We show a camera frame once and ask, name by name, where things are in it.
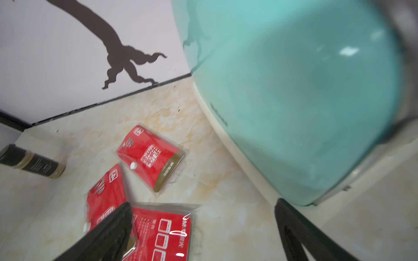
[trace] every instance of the teal kettle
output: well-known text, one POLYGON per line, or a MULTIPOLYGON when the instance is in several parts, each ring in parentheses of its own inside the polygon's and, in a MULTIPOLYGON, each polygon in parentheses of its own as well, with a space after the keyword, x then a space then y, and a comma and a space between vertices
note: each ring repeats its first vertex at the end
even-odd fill
POLYGON ((172 6, 212 125, 245 172, 295 205, 348 189, 415 119, 412 0, 172 6))

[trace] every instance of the beige marble surface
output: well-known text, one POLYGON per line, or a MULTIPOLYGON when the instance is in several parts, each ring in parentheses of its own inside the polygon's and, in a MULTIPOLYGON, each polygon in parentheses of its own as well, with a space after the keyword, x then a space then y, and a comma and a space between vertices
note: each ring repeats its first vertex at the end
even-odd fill
POLYGON ((200 260, 285 260, 273 208, 206 120, 191 78, 26 130, 17 145, 67 160, 57 180, 0 166, 0 260, 52 260, 83 236, 84 195, 118 162, 114 152, 142 123, 189 151, 155 198, 127 170, 138 202, 202 204, 200 260))
MULTIPOLYGON (((26 130, 17 145, 67 168, 57 180, 0 166, 0 260, 52 260, 83 236, 84 195, 118 162, 137 123, 188 150, 182 172, 155 198, 125 170, 137 202, 201 204, 198 261, 286 260, 273 217, 199 108, 192 79, 26 130)), ((396 168, 323 226, 360 260, 416 260, 418 157, 396 168)))

